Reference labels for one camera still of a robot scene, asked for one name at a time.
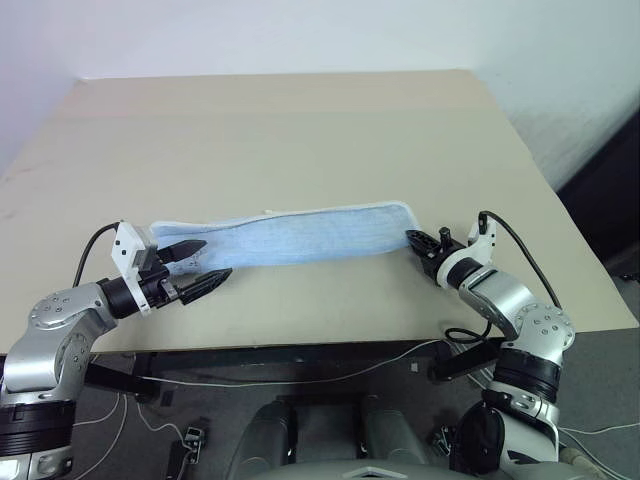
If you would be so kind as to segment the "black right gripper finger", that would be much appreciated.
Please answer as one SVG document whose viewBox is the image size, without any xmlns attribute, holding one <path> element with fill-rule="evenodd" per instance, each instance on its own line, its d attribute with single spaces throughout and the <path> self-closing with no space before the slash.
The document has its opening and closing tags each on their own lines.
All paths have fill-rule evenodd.
<svg viewBox="0 0 640 480">
<path fill-rule="evenodd" d="M 405 231 L 409 246 L 414 251 L 439 251 L 440 242 L 420 230 Z"/>
<path fill-rule="evenodd" d="M 428 277 L 435 277 L 437 275 L 437 245 L 412 244 L 411 249 L 418 257 L 424 274 Z"/>
</svg>

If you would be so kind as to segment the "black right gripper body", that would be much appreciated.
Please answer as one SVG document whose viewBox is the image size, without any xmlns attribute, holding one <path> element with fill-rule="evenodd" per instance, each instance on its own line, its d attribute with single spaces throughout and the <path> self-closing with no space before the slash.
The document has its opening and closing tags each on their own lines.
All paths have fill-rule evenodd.
<svg viewBox="0 0 640 480">
<path fill-rule="evenodd" d="M 437 247 L 432 251 L 433 270 L 437 271 L 447 258 L 463 248 L 464 245 L 451 236 L 451 231 L 448 227 L 441 227 L 439 229 Z"/>
</svg>

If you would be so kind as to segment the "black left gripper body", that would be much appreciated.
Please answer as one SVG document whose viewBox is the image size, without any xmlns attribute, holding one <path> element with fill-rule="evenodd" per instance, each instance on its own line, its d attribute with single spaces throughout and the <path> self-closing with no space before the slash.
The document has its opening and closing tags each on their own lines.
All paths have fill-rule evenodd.
<svg viewBox="0 0 640 480">
<path fill-rule="evenodd" d="M 178 299 L 178 290 L 169 280 L 167 264 L 175 262 L 171 248 L 162 248 L 149 254 L 138 271 L 138 284 L 148 305 L 161 308 Z"/>
</svg>

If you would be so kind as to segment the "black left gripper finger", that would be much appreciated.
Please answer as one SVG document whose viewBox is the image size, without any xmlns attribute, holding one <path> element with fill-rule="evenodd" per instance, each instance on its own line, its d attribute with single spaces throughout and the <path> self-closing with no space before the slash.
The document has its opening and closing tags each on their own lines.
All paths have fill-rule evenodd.
<svg viewBox="0 0 640 480">
<path fill-rule="evenodd" d="M 183 240 L 159 249 L 158 257 L 161 261 L 181 261 L 194 255 L 206 245 L 207 242 L 204 240 Z"/>
<path fill-rule="evenodd" d="M 188 305 L 217 289 L 231 276 L 232 272 L 232 268 L 226 268 L 196 277 L 191 283 L 177 288 L 178 299 L 183 305 Z"/>
</svg>

